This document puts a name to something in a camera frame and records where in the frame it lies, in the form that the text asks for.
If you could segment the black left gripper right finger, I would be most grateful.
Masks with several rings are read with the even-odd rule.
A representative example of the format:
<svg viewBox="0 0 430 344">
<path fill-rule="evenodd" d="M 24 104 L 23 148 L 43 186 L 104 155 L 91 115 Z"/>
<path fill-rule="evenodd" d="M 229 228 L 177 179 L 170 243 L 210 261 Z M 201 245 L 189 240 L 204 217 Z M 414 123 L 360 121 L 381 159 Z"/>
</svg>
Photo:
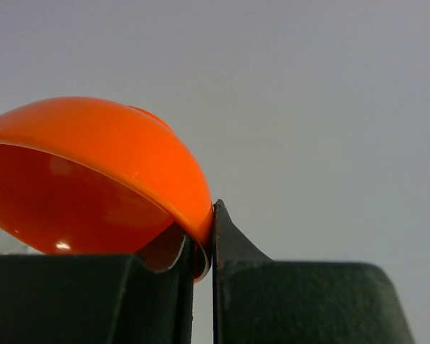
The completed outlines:
<svg viewBox="0 0 430 344">
<path fill-rule="evenodd" d="M 388 275 L 363 262 L 274 261 L 214 204 L 215 343 L 412 343 Z"/>
</svg>

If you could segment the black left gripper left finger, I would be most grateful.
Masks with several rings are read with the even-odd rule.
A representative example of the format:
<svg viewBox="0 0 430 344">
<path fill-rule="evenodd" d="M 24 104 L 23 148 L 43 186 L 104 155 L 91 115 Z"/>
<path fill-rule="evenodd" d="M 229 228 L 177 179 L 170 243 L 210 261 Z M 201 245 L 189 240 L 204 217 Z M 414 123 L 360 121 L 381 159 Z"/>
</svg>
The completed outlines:
<svg viewBox="0 0 430 344">
<path fill-rule="evenodd" d="M 189 343 L 194 253 L 162 272 L 127 255 L 0 255 L 0 343 Z"/>
</svg>

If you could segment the orange bowl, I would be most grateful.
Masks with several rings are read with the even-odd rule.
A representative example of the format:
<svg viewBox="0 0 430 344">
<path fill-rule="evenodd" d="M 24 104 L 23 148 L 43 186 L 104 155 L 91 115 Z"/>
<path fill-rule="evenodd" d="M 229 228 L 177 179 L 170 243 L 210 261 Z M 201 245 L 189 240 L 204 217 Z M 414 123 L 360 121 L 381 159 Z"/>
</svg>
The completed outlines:
<svg viewBox="0 0 430 344">
<path fill-rule="evenodd" d="M 199 163 L 146 110 L 55 97 L 0 115 L 0 228 L 42 253 L 133 253 L 177 226 L 202 280 L 213 213 Z"/>
</svg>

